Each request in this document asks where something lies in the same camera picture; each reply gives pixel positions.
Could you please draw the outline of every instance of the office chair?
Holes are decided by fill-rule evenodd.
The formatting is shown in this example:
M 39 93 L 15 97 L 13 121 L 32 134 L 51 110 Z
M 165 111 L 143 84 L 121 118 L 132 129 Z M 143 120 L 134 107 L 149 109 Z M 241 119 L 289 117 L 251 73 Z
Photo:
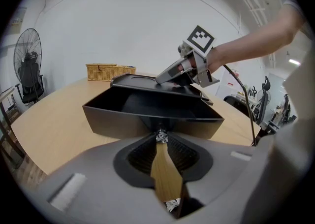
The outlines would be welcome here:
M 266 111 L 266 107 L 267 107 L 267 103 L 268 103 L 268 99 L 269 99 L 269 95 L 267 93 L 267 91 L 270 89 L 271 85 L 269 82 L 269 79 L 267 76 L 265 76 L 265 83 L 262 84 L 262 90 L 263 90 L 263 96 L 262 96 L 262 100 L 260 102 L 260 111 L 258 114 L 258 118 L 257 118 L 257 124 L 261 124 L 262 120 L 264 119 L 265 116 L 265 111 Z
M 21 69 L 19 68 L 18 72 L 21 79 L 23 97 L 19 89 L 20 83 L 16 84 L 15 87 L 18 89 L 22 103 L 37 103 L 44 93 L 43 75 L 41 74 L 38 76 L 38 64 L 34 62 L 29 65 L 29 67 L 26 67 L 23 72 L 21 72 Z
M 226 101 L 231 106 L 235 107 L 237 110 L 242 112 L 247 117 L 249 117 L 248 110 L 247 110 L 247 107 L 246 107 L 245 103 L 241 102 L 240 100 L 238 100 L 234 96 L 227 96 L 223 100 Z

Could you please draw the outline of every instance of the black tray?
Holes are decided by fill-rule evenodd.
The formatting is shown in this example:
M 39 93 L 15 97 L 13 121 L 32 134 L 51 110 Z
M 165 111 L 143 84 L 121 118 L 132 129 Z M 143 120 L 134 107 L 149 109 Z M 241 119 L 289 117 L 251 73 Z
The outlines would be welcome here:
M 200 97 L 114 85 L 83 105 L 83 110 L 94 133 L 115 138 L 172 130 L 177 121 L 223 121 Z
M 155 77 L 129 73 L 113 78 L 111 81 L 111 87 L 131 88 L 143 91 L 189 96 L 198 99 L 202 98 L 205 101 L 209 100 L 206 97 L 202 97 L 202 92 L 193 86 L 189 85 L 181 87 L 174 85 L 172 82 L 158 84 L 156 83 Z

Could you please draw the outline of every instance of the white wall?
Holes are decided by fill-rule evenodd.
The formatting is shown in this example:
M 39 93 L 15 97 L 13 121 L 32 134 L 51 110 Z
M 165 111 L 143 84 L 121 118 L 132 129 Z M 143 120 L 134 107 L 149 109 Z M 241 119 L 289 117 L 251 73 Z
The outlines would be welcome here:
M 273 74 L 283 80 L 287 79 L 287 77 L 292 73 L 291 71 L 288 71 L 287 69 L 283 69 L 280 67 L 277 68 L 267 68 L 266 71 L 270 74 Z
M 48 93 L 86 77 L 87 63 L 134 65 L 158 74 L 178 59 L 178 45 L 196 25 L 212 33 L 216 45 L 257 28 L 243 0 L 46 0 L 34 25 Z M 264 80 L 260 59 L 231 67 L 249 86 Z M 214 76 L 223 74 L 220 68 Z M 218 87 L 207 91 L 215 94 Z
M 23 0 L 19 7 L 26 7 L 27 10 L 25 12 L 20 34 L 12 34 L 5 35 L 1 39 L 0 45 L 0 90 L 2 92 L 11 86 L 15 86 L 19 83 L 14 67 L 13 67 L 13 55 L 15 44 L 22 34 L 28 28 L 33 28 L 35 23 L 39 17 L 40 12 L 44 9 L 45 0 Z M 21 109 L 21 111 L 25 111 L 26 107 L 22 104 L 22 101 L 19 97 L 17 90 L 13 93 L 14 98 Z M 9 107 L 9 102 L 7 99 L 3 102 L 3 106 L 5 109 Z

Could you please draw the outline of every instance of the hand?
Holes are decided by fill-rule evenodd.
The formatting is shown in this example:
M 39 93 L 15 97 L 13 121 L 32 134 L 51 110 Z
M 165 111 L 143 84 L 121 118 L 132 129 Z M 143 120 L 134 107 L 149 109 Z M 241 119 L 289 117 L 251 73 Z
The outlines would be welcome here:
M 217 71 L 217 69 L 220 66 L 224 65 L 221 62 L 221 57 L 219 56 L 219 53 L 218 53 L 218 51 L 215 48 L 213 48 L 209 52 L 209 54 L 207 55 L 207 58 L 208 58 L 208 66 L 207 66 L 207 68 L 208 68 L 208 70 L 210 71 L 211 74 L 214 73 L 215 71 Z M 190 57 L 190 58 L 188 58 L 188 60 L 189 60 L 189 62 L 190 62 L 192 67 L 196 67 L 196 61 L 195 61 L 194 57 Z M 178 70 L 179 71 L 183 70 L 182 65 L 178 66 Z

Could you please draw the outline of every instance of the forearm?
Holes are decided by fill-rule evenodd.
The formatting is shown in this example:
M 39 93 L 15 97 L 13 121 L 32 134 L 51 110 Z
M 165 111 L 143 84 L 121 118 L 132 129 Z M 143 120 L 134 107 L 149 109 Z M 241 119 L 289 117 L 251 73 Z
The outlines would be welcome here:
M 257 31 L 222 44 L 210 51 L 209 64 L 224 65 L 271 54 L 288 45 L 302 27 L 304 18 L 292 6 L 284 5 L 277 18 Z
M 289 34 L 275 29 L 274 24 L 268 24 L 254 33 L 219 45 L 213 53 L 220 55 L 222 64 L 227 64 L 271 54 L 290 42 Z

